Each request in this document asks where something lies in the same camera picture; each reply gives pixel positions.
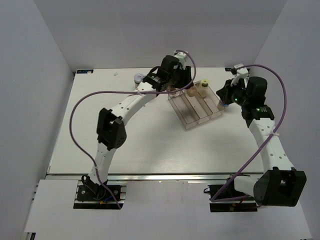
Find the pink cap spice bottle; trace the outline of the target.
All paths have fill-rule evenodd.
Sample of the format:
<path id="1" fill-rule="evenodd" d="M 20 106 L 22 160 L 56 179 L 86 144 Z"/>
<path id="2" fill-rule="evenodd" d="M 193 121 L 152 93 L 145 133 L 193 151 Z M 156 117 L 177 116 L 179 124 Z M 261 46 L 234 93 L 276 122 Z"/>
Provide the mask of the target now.
<path id="1" fill-rule="evenodd" d="M 196 86 L 192 86 L 186 90 L 186 94 L 192 98 L 198 93 L 198 89 Z"/>

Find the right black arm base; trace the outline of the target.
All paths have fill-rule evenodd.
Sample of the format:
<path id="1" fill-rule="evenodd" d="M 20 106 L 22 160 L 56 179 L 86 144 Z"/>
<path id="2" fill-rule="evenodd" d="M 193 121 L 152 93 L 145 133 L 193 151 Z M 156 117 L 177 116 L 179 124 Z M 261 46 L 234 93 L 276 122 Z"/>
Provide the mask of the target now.
<path id="1" fill-rule="evenodd" d="M 216 198 L 211 198 L 218 192 L 223 184 L 209 184 L 203 193 L 209 196 L 209 207 L 211 213 L 248 213 L 257 212 L 258 205 L 252 196 L 235 190 L 234 183 L 226 187 Z"/>

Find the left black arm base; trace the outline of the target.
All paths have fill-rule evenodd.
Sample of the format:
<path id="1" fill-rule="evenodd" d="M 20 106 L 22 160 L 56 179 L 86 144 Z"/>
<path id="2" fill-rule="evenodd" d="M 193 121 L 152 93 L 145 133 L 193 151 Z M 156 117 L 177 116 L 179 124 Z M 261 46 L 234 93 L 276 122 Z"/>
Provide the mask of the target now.
<path id="1" fill-rule="evenodd" d="M 81 210 L 120 210 L 124 205 L 125 187 L 108 185 L 112 194 L 102 185 L 94 183 L 87 175 L 81 177 L 74 198 L 73 208 Z"/>

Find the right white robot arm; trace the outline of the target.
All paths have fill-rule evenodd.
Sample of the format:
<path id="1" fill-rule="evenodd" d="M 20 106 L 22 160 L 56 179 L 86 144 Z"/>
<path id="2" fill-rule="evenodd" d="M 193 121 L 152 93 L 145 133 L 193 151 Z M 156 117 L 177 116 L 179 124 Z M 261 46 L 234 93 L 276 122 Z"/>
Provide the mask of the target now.
<path id="1" fill-rule="evenodd" d="M 254 198 L 259 206 L 294 207 L 297 205 L 307 177 L 296 170 L 289 160 L 277 135 L 274 114 L 265 104 L 267 80 L 250 77 L 248 82 L 240 78 L 236 84 L 227 80 L 216 93 L 224 104 L 235 103 L 241 107 L 241 115 L 258 146 L 254 156 L 260 156 L 263 175 L 256 178 L 236 173 L 212 196 L 212 201 L 224 190 L 236 200 L 243 194 Z"/>

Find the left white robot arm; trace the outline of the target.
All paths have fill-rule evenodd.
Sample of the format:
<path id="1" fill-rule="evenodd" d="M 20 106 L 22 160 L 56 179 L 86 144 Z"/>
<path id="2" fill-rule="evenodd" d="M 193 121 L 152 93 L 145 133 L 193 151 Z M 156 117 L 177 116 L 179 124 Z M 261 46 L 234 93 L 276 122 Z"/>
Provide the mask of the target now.
<path id="1" fill-rule="evenodd" d="M 99 112 L 97 123 L 97 152 L 94 166 L 88 174 L 93 183 L 88 193 L 99 200 L 105 196 L 108 172 L 113 156 L 127 139 L 126 124 L 148 102 L 160 94 L 173 94 L 192 87 L 196 68 L 186 65 L 191 56 L 187 51 L 176 50 L 166 55 L 161 65 L 154 67 L 144 76 L 141 83 L 122 102 L 111 109 Z"/>

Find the yellow cap spice bottle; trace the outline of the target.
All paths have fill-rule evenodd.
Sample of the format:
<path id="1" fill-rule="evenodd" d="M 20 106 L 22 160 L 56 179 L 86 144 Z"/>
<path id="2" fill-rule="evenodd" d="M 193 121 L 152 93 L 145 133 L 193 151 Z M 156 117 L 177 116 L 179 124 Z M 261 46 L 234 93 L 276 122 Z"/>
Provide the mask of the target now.
<path id="1" fill-rule="evenodd" d="M 209 80 L 208 79 L 202 79 L 200 81 L 200 84 L 198 86 L 198 93 L 202 98 L 205 98 L 207 96 L 209 89 Z"/>

